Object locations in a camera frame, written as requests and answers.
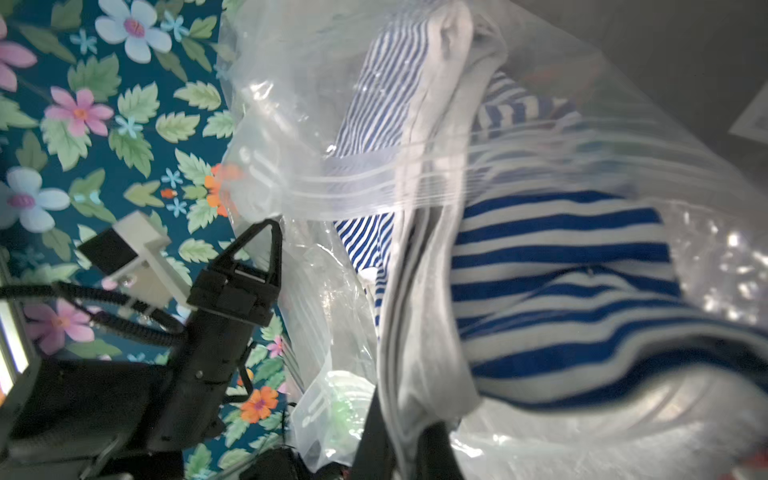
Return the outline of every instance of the striped fabric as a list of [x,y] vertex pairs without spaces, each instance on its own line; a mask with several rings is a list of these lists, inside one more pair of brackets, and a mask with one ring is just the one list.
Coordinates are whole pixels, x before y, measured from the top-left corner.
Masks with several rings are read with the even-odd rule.
[[[425,116],[424,103],[439,104],[432,90],[463,68],[450,57],[429,63],[430,52],[443,53],[430,45],[429,22],[394,25],[369,51],[340,155],[429,139],[441,109]],[[491,147],[466,158],[463,216],[418,208],[336,223],[356,270],[376,272],[379,391],[401,468],[407,473],[412,457],[401,457],[415,451],[419,429],[451,418],[446,405],[476,405],[476,393],[445,394],[466,388],[440,383],[462,377],[443,366],[445,355],[463,354],[458,363],[468,363],[481,395],[539,411],[625,399],[649,378],[693,364],[738,372],[768,392],[768,336],[684,302],[659,216],[616,195],[630,179],[612,183],[611,159],[572,104],[532,95],[500,71],[486,84],[466,135]],[[452,93],[441,98],[448,104]],[[528,142],[528,133],[545,140]],[[610,188],[601,188],[604,177]],[[458,232],[443,238],[451,215],[461,217]],[[449,324],[461,350],[445,336],[432,341],[435,311],[414,305],[424,300],[413,292],[440,284],[428,278],[441,264],[428,246],[445,242]],[[417,368],[428,362],[441,365]]]

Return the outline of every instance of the floral pattern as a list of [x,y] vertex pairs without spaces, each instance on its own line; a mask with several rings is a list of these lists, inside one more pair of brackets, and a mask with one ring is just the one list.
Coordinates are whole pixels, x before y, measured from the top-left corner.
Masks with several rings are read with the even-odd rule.
[[[217,53],[231,51],[217,39],[222,7],[233,15],[239,4],[0,2],[0,257],[18,282],[102,286],[77,247],[135,210],[167,231],[173,243],[163,255],[188,284],[230,244],[220,159],[234,123],[217,80],[227,63]],[[24,307],[42,355],[167,361],[164,349],[92,326],[63,300]],[[182,322],[190,315],[175,303],[167,311]],[[281,442],[283,338],[276,309],[253,336],[253,394],[222,407],[220,437],[185,452],[187,480]],[[238,380],[228,395],[245,394]]]

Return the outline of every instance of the black plastic part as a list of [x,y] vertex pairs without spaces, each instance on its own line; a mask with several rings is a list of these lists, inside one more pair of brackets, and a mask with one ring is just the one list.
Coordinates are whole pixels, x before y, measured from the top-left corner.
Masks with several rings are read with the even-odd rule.
[[392,480],[395,453],[384,426],[378,387],[373,393],[364,428],[349,480]]
[[432,425],[422,433],[416,453],[416,480],[434,478],[464,480],[443,422]]
[[[272,251],[267,272],[243,265],[234,259],[259,232],[270,227]],[[195,280],[188,303],[209,313],[249,323],[268,326],[268,312],[280,293],[283,259],[283,234],[275,220],[265,220],[243,232]]]
[[272,449],[258,455],[240,474],[240,480],[310,480],[312,474],[301,458],[288,448]]
[[138,254],[118,235],[109,228],[96,237],[84,242],[78,250],[85,255],[104,275],[111,275],[128,265]]
[[[265,227],[272,229],[270,271],[260,272],[237,262],[234,255]],[[188,303],[197,311],[187,321],[187,341],[168,362],[174,383],[163,402],[148,413],[147,423],[153,426],[146,437],[149,450],[188,449],[217,430],[219,407],[230,401],[227,387],[247,359],[253,328],[269,325],[272,319],[282,252],[280,225],[267,220],[249,227],[195,280]],[[238,305],[223,301],[234,297],[247,300]],[[245,305],[251,305],[247,312]]]
[[182,480],[184,457],[181,452],[162,452],[117,458],[104,467],[99,479],[124,473],[136,480]]
[[164,366],[33,359],[0,408],[0,478],[100,471],[134,439],[169,378]]
[[[373,394],[365,430],[357,446],[349,480],[392,480],[395,454],[382,417],[379,389]],[[445,423],[436,423],[419,437],[416,480],[464,480],[451,449]]]

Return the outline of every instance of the black clamp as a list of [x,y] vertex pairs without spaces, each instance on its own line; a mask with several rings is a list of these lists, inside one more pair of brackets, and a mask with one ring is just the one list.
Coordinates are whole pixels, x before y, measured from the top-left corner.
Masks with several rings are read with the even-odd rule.
[[[264,228],[271,227],[272,247],[267,272],[234,259]],[[208,263],[195,279],[187,302],[226,318],[258,326],[268,326],[270,309],[280,293],[283,264],[283,234],[275,220],[265,220],[248,227],[224,252]]]

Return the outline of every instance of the plastic bag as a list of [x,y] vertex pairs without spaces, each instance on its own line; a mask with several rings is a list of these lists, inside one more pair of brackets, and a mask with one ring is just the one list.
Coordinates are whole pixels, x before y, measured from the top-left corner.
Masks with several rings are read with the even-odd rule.
[[[395,3],[407,5],[250,0],[240,10],[237,50],[247,55],[234,62],[230,76],[233,96],[246,107],[226,162],[243,174],[227,186],[244,216],[337,220],[392,211],[402,207],[386,186],[400,167],[398,153],[423,151],[423,164],[446,153],[439,150],[445,139],[435,139],[366,156],[333,156],[370,40]],[[670,231],[687,298],[733,321],[765,317],[766,199],[653,106],[600,52],[511,2],[469,4],[493,18],[502,33],[508,49],[502,69],[535,93],[570,99],[590,127],[568,139],[521,132],[515,143],[547,152],[561,182],[649,200]],[[601,156],[563,162],[571,152],[558,150],[567,144],[560,139],[597,141]],[[484,142],[473,138],[465,152],[493,147]],[[621,181],[627,177],[630,191]],[[356,184],[361,179],[367,183]],[[348,190],[359,185],[374,190]],[[430,197],[433,191],[443,192],[426,188],[412,205],[455,200]],[[493,404],[464,419],[456,434],[454,450],[467,478],[677,478],[688,472],[701,478],[730,456],[748,453],[753,433],[768,427],[764,399],[736,380],[712,375],[660,382],[642,398],[599,414],[544,417],[487,407]],[[724,443],[733,450],[723,449]],[[697,452],[707,452],[706,459]]]
[[[236,214],[230,217],[236,232],[247,227]],[[375,382],[370,303],[333,225],[283,218],[280,226],[283,278],[277,304],[296,360],[294,380],[304,390],[321,371],[342,370]],[[265,230],[245,247],[259,268],[268,265],[270,235]]]
[[318,376],[290,413],[292,443],[316,472],[330,462],[351,465],[375,386],[349,372]]
[[[354,8],[353,0],[318,2],[306,14],[307,8],[296,3],[253,0],[237,17],[234,30],[247,55],[232,64],[229,75],[236,97],[249,107],[225,161],[242,172],[226,181],[238,210],[251,221],[277,214],[338,220],[398,210],[406,203],[447,204],[482,189],[472,181],[483,167],[476,164],[463,167],[464,190],[446,191],[446,170],[439,161],[456,148],[479,156],[499,147],[486,137],[473,136],[468,144],[435,137],[336,156],[336,137],[353,95],[364,101],[390,93],[361,91],[368,84],[358,79],[377,28],[393,12],[423,15],[424,8],[413,5],[428,2],[376,2],[364,8]],[[622,194],[623,185],[610,179],[616,170],[630,173],[641,187],[656,177],[675,176],[721,186],[743,183],[732,166],[657,110],[593,48],[509,2],[477,0],[471,7],[473,15],[498,24],[509,52],[502,70],[533,92],[575,101],[588,120],[588,131],[553,134],[542,122],[540,129],[532,131],[529,124],[519,134],[505,135],[521,151],[545,153],[538,161],[545,157],[550,180],[560,177],[560,184]],[[598,157],[569,148],[589,141],[603,144]],[[411,174],[415,162],[419,190],[404,196],[397,179],[405,168]],[[532,180],[524,172],[507,181]]]

